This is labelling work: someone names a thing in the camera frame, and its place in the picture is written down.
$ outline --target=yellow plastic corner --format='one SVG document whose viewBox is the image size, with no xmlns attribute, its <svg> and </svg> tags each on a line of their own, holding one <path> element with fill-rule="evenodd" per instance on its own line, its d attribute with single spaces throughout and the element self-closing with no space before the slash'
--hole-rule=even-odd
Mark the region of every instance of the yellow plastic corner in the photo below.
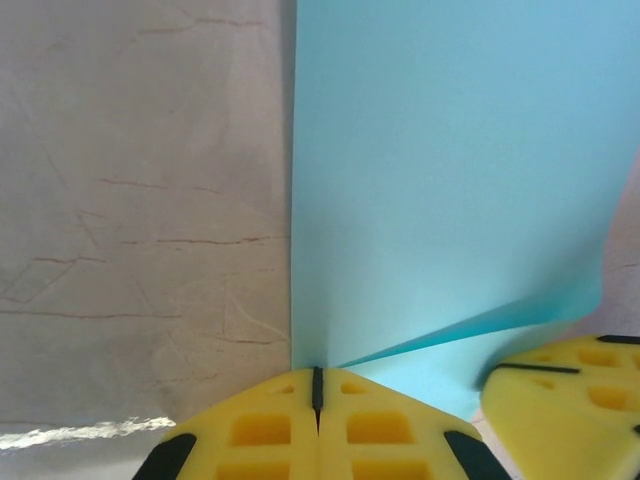
<svg viewBox="0 0 640 480">
<path fill-rule="evenodd" d="M 178 480 L 308 479 L 317 465 L 311 370 L 268 380 L 178 425 L 197 437 Z"/>
<path fill-rule="evenodd" d="M 583 337 L 501 362 L 482 408 L 527 480 L 640 472 L 640 344 Z"/>
<path fill-rule="evenodd" d="M 467 480 L 444 432 L 473 425 L 345 370 L 325 370 L 323 480 Z"/>
<path fill-rule="evenodd" d="M 508 479 L 472 425 L 358 375 L 322 374 L 319 427 L 313 371 L 291 372 L 178 425 L 135 480 Z"/>
</svg>

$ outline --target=light blue paper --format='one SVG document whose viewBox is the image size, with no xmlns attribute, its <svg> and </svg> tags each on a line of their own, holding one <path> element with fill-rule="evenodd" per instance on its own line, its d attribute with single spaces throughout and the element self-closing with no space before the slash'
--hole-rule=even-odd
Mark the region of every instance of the light blue paper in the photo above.
<svg viewBox="0 0 640 480">
<path fill-rule="evenodd" d="M 529 350 L 564 332 L 552 322 L 486 333 L 358 364 L 348 369 L 470 420 L 480 403 L 484 377 L 505 356 Z"/>
<path fill-rule="evenodd" d="M 486 356 L 597 305 L 640 3 L 299 0 L 297 31 L 294 367 L 402 383 L 406 352 L 489 333 Z"/>
</svg>

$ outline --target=yellow foam block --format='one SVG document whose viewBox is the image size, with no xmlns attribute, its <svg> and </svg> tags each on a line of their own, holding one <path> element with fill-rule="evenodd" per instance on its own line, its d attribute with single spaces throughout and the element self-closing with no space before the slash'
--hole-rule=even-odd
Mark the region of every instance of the yellow foam block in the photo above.
<svg viewBox="0 0 640 480">
<path fill-rule="evenodd" d="M 473 425 L 345 370 L 325 379 L 323 480 L 509 478 Z"/>
<path fill-rule="evenodd" d="M 640 478 L 640 339 L 607 335 L 503 360 L 482 408 L 527 480 Z"/>
<path fill-rule="evenodd" d="M 178 425 L 134 480 L 508 478 L 472 425 L 356 374 L 318 369 Z"/>
</svg>

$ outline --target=white textured wall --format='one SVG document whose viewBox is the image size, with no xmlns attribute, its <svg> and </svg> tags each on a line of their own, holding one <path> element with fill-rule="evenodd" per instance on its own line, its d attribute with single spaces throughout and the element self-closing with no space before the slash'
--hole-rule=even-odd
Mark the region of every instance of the white textured wall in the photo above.
<svg viewBox="0 0 640 480">
<path fill-rule="evenodd" d="M 0 430 L 181 419 L 288 368 L 293 27 L 0 3 Z"/>
</svg>

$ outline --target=black rubber tip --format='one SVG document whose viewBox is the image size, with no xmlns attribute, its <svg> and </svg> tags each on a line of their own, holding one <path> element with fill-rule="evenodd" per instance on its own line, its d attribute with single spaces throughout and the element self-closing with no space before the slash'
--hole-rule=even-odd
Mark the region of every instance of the black rubber tip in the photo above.
<svg viewBox="0 0 640 480">
<path fill-rule="evenodd" d="M 320 414 L 324 406 L 324 375 L 322 368 L 313 367 L 313 378 L 311 379 L 311 407 L 316 412 L 316 427 L 320 431 Z"/>
<path fill-rule="evenodd" d="M 151 450 L 133 480 L 176 480 L 195 444 L 191 433 L 162 442 Z"/>
<path fill-rule="evenodd" d="M 550 365 L 529 365 L 527 363 L 499 363 L 498 365 L 496 365 L 494 370 L 497 370 L 499 368 L 515 368 L 518 370 L 535 370 L 538 372 L 552 372 L 552 373 L 570 373 L 570 374 L 580 373 L 579 368 L 552 367 Z"/>
<path fill-rule="evenodd" d="M 480 440 L 455 430 L 445 432 L 444 438 L 469 480 L 511 480 L 511 475 Z"/>
<path fill-rule="evenodd" d="M 625 345 L 640 345 L 640 337 L 630 335 L 602 335 L 598 341 L 605 343 L 624 343 Z"/>
</svg>

